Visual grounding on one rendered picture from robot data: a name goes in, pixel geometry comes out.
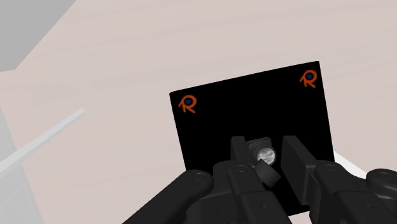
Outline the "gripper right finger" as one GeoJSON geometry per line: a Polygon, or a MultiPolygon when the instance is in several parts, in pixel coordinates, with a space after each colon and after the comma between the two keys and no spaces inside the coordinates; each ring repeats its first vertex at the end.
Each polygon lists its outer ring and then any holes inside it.
{"type": "Polygon", "coordinates": [[[374,169],[359,178],[316,159],[295,136],[282,140],[281,169],[312,224],[397,224],[397,172],[374,169]]]}

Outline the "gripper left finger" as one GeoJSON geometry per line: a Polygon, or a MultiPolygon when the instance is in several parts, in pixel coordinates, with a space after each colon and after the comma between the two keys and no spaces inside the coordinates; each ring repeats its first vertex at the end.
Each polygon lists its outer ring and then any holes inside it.
{"type": "Polygon", "coordinates": [[[183,172],[122,224],[292,224],[253,169],[244,137],[230,146],[233,161],[217,163],[213,174],[183,172]]]}

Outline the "small dark grey flashlight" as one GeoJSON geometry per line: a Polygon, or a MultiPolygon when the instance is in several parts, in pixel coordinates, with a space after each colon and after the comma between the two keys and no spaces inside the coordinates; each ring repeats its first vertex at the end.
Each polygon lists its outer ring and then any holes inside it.
{"type": "Polygon", "coordinates": [[[258,178],[267,188],[272,188],[280,180],[281,175],[272,167],[277,159],[277,153],[272,146],[271,138],[254,139],[247,144],[255,162],[253,168],[258,178]]]}

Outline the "black square board, orange marks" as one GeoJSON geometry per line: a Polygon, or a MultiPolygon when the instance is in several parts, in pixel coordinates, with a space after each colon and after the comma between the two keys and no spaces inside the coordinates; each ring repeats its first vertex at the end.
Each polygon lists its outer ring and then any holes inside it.
{"type": "Polygon", "coordinates": [[[187,169],[230,160],[233,136],[269,137],[276,152],[296,136],[316,158],[334,159],[318,61],[175,90],[170,100],[187,169]]]}

